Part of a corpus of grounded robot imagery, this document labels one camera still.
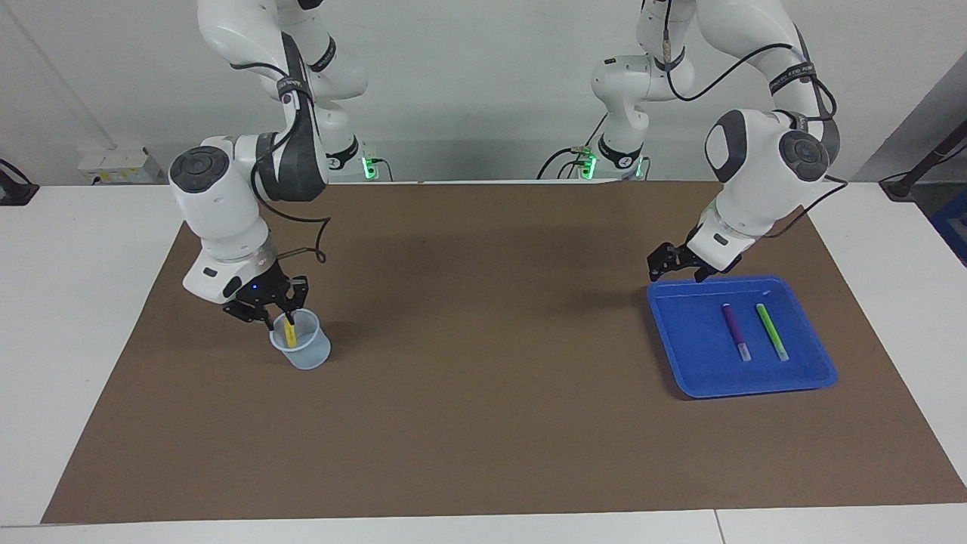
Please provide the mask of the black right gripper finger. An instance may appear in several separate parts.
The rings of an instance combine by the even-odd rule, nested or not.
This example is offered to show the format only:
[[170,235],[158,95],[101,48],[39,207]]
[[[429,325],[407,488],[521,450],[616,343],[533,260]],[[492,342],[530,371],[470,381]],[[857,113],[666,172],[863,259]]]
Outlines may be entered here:
[[224,312],[238,318],[243,323],[263,323],[269,331],[275,330],[273,318],[263,305],[249,305],[244,301],[229,301],[224,304]]
[[305,299],[310,292],[310,283],[307,276],[297,276],[289,281],[290,293],[284,299],[284,314],[288,323],[295,324],[295,314],[297,310],[304,309]]

